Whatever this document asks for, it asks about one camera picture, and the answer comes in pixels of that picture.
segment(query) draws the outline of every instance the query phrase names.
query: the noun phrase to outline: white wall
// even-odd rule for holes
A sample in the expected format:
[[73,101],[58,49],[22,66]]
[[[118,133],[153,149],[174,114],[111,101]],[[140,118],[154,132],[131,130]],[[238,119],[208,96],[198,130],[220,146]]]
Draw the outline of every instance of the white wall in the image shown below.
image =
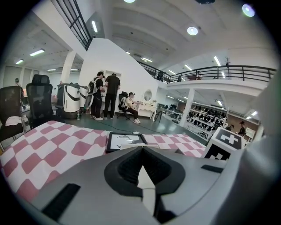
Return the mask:
[[[61,81],[61,72],[58,73],[48,73],[47,74],[50,78],[50,84],[53,85],[53,91],[52,94],[58,93],[58,84],[60,84]],[[78,83],[79,79],[79,73],[70,73],[69,81],[68,83]]]
[[135,99],[141,101],[144,92],[150,89],[152,99],[156,99],[156,80],[133,57],[108,39],[94,38],[84,58],[79,84],[87,86],[101,70],[121,74],[119,93],[134,92]]
[[178,101],[174,100],[172,98],[167,97],[168,91],[158,87],[157,93],[156,93],[156,101],[157,104],[164,104],[164,105],[178,105]]

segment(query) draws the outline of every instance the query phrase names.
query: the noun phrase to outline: table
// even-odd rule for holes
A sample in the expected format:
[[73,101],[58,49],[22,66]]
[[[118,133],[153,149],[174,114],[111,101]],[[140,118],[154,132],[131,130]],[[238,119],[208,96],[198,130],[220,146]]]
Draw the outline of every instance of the table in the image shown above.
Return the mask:
[[138,109],[137,109],[137,113],[139,114],[139,116],[145,116],[144,114],[140,113],[140,110],[146,110],[146,111],[150,111],[150,119],[152,119],[152,121],[155,121],[155,115],[156,115],[156,110],[157,108],[151,105],[146,105],[146,104],[139,104],[138,105]]
[[[49,121],[15,140],[0,156],[0,170],[11,190],[31,201],[39,190],[75,164],[105,154],[109,131]],[[205,146],[185,134],[148,135],[148,144],[179,148],[201,157]]]

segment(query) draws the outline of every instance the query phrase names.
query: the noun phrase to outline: office chair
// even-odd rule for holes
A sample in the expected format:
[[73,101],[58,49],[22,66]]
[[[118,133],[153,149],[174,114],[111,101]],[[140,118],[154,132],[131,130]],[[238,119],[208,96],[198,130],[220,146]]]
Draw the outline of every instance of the office chair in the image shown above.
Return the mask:
[[122,91],[122,93],[119,94],[119,105],[118,105],[118,108],[119,108],[123,113],[117,114],[117,118],[119,118],[120,116],[125,116],[126,119],[129,120],[129,118],[128,118],[128,116],[127,116],[127,111],[126,111],[127,109],[120,106],[120,102],[121,102],[121,100],[122,100],[123,97],[127,98],[127,97],[128,97],[128,93]]
[[21,114],[21,87],[10,86],[0,89],[0,153],[4,151],[1,141],[13,137],[23,132],[22,122],[16,125],[6,126],[6,121],[9,117],[18,116]]
[[[31,129],[51,120],[64,123],[62,118],[54,115],[51,104],[52,90],[53,86],[46,75],[34,75],[32,82],[26,86],[30,105],[30,115],[28,118]],[[58,111],[61,109],[60,106],[56,106],[56,108]]]

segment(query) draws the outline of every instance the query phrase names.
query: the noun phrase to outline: person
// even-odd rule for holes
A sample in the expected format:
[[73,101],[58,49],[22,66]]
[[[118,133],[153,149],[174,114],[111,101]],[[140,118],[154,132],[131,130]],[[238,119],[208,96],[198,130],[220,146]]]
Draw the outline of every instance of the person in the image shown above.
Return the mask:
[[23,97],[24,97],[24,92],[23,92],[23,89],[22,89],[22,85],[19,83],[19,79],[16,78],[15,80],[15,86],[19,86],[21,88],[21,101],[23,100]]
[[107,120],[109,102],[111,101],[110,119],[112,120],[114,117],[117,90],[120,89],[120,80],[115,73],[106,78],[105,86],[107,86],[107,92],[105,96],[104,119]]
[[243,137],[246,134],[245,123],[244,121],[241,121],[240,124],[241,124],[241,129],[238,132],[238,134]]
[[91,90],[94,91],[93,85],[96,84],[96,92],[93,93],[93,103],[91,105],[91,118],[95,120],[103,120],[101,118],[100,113],[101,113],[101,92],[105,92],[104,87],[103,87],[103,78],[104,73],[103,72],[98,72],[97,77],[93,79],[93,81],[90,82],[90,87]]
[[125,102],[125,106],[128,107],[127,111],[130,112],[131,114],[133,114],[134,117],[134,123],[141,123],[139,120],[139,114],[137,113],[137,110],[134,106],[134,104],[140,104],[139,102],[134,102],[133,99],[135,97],[135,93],[130,92],[129,93],[129,97],[127,97],[126,102]]

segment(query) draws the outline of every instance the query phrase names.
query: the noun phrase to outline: support column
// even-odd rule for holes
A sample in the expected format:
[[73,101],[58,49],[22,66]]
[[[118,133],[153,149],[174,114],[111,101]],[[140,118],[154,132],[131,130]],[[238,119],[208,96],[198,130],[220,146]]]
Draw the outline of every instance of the support column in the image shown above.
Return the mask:
[[263,127],[263,125],[260,124],[258,127],[258,130],[256,131],[256,135],[255,135],[253,142],[257,142],[262,138],[263,131],[264,131],[264,127]]
[[191,104],[193,102],[194,93],[195,93],[194,88],[189,89],[188,100],[187,100],[187,103],[185,105],[184,114],[183,114],[183,116],[181,117],[181,120],[180,120],[180,126],[181,127],[184,126],[186,118],[187,118],[187,116],[189,114],[189,111],[191,109]]
[[66,56],[65,64],[63,65],[63,69],[61,73],[61,82],[63,83],[67,83],[69,80],[70,70],[72,68],[75,55],[76,55],[75,51],[69,51]]

